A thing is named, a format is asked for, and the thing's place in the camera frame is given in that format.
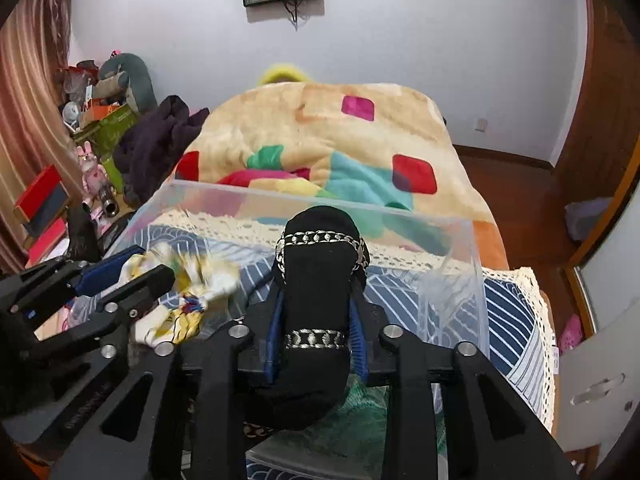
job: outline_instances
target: pink slipper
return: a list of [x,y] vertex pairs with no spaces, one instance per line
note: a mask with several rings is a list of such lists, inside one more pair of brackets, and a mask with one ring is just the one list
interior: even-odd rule
[[582,334],[580,317],[578,317],[577,314],[573,314],[569,318],[569,321],[566,322],[564,331],[560,336],[560,343],[558,344],[560,353],[563,354],[571,350],[571,348],[578,346],[583,339],[584,335]]

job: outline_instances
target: door handle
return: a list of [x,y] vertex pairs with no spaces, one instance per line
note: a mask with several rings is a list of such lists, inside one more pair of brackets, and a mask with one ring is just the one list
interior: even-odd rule
[[592,384],[581,394],[576,395],[571,399],[571,404],[576,406],[582,403],[593,402],[594,400],[603,399],[606,397],[613,388],[617,388],[625,382],[625,375],[620,374],[613,379],[604,379],[599,383]]

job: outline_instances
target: pink square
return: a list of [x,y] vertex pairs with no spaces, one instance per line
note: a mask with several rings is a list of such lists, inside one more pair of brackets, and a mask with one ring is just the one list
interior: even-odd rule
[[359,117],[365,121],[373,121],[375,106],[373,101],[364,97],[345,95],[342,99],[342,113]]

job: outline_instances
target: red square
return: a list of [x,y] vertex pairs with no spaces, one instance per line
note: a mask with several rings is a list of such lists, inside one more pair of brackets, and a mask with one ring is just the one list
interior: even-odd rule
[[370,99],[353,95],[345,95],[342,99],[343,114],[352,115],[365,121],[373,121],[375,110],[376,107]]
[[394,155],[394,186],[401,191],[432,195],[438,190],[433,168],[426,160],[407,155]]
[[178,161],[175,167],[175,177],[181,180],[198,181],[200,171],[198,162],[200,160],[200,152],[187,152]]

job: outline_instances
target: dark purple cloth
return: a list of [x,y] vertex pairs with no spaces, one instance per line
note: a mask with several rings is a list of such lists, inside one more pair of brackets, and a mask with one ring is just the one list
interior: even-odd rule
[[185,102],[171,95],[123,134],[113,161],[141,203],[169,176],[208,116],[209,109],[203,108],[190,117]]

